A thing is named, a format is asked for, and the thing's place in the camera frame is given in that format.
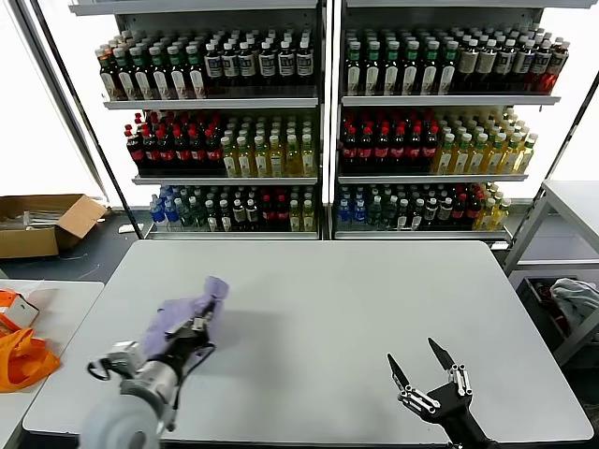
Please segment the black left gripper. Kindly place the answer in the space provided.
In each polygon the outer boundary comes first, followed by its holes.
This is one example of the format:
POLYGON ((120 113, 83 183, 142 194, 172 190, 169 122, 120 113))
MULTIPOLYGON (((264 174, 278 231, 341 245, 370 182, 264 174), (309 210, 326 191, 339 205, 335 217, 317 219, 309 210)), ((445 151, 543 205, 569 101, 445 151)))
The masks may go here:
POLYGON ((183 370, 194 356, 209 355, 215 345, 210 341, 211 326, 216 302, 211 301, 192 320, 183 320, 165 331, 166 346, 158 353, 157 360, 173 370, 183 370))

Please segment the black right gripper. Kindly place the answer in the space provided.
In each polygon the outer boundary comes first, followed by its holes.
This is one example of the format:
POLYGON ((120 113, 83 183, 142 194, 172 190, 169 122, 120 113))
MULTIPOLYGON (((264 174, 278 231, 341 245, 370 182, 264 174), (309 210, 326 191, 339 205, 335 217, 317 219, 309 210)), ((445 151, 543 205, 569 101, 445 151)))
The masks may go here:
POLYGON ((433 338, 428 338, 428 344, 453 384, 444 384, 427 395, 410 384, 392 354, 387 354, 392 380, 399 389, 398 401, 423 421, 441 426, 451 443, 462 448, 491 448, 492 440, 470 413, 473 389, 467 369, 433 338))

